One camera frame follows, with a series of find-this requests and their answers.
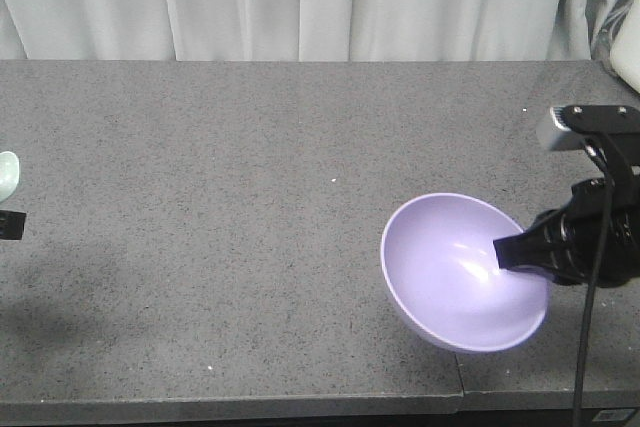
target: label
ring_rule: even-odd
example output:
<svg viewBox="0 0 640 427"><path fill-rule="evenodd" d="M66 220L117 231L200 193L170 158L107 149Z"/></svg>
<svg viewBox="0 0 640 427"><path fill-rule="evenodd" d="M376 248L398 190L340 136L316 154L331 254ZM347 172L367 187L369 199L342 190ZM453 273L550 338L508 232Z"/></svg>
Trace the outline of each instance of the label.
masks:
<svg viewBox="0 0 640 427"><path fill-rule="evenodd" d="M598 412L591 422L621 422L631 417L636 409L608 409Z"/></svg>

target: light green object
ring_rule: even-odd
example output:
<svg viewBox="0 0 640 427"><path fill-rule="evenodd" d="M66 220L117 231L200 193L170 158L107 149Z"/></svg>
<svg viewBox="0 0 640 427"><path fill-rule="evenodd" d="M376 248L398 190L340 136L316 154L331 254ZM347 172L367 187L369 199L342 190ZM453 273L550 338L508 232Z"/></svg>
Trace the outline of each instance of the light green object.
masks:
<svg viewBox="0 0 640 427"><path fill-rule="evenodd" d="M0 202L13 194L20 182L20 160L13 152L0 153Z"/></svg>

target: bowl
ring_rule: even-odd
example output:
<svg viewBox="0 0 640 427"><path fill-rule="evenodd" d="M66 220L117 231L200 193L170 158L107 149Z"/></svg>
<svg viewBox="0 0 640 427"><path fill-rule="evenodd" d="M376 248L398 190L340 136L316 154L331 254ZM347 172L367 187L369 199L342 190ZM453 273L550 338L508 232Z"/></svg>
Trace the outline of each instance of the bowl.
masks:
<svg viewBox="0 0 640 427"><path fill-rule="evenodd" d="M20 161L13 152L0 153L0 202L13 194L20 182Z"/></svg>
<svg viewBox="0 0 640 427"><path fill-rule="evenodd" d="M404 322L454 352L495 352L528 339L544 320L549 281L498 267L493 240L522 232L473 197L417 197L389 219L380 246L389 298Z"/></svg>

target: white curtain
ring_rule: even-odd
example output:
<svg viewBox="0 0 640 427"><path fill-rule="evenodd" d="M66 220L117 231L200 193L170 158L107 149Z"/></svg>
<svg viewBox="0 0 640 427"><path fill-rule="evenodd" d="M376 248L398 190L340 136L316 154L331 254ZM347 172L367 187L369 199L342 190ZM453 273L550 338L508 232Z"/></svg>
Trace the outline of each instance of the white curtain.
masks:
<svg viewBox="0 0 640 427"><path fill-rule="evenodd" d="M619 0L0 0L0 58L589 58Z"/></svg>

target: cable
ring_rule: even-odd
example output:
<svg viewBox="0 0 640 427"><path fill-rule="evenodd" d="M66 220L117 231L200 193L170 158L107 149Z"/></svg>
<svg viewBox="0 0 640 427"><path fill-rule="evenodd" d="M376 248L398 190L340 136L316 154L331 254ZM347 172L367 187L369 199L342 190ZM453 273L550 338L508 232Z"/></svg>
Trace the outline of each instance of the cable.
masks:
<svg viewBox="0 0 640 427"><path fill-rule="evenodd" d="M609 233L609 222L611 220L611 212L613 210L613 178L609 173L605 162L596 154L592 155L587 148L587 154L591 160L598 166L604 174L605 194L604 207L602 210L602 221L600 224L600 234L598 236L598 246L593 260L593 269L591 270L591 278L587 286L587 294L584 301L584 310L582 312L582 325L580 327L580 343L578 346L578 360L576 365L576 378L573 388L573 427L581 427L582 421L582 392L584 388L584 374L587 363L587 350L589 342L589 330L591 328L591 313L593 312L593 303L596 296L596 285L600 275L600 267L604 250L607 243L607 234Z"/></svg>

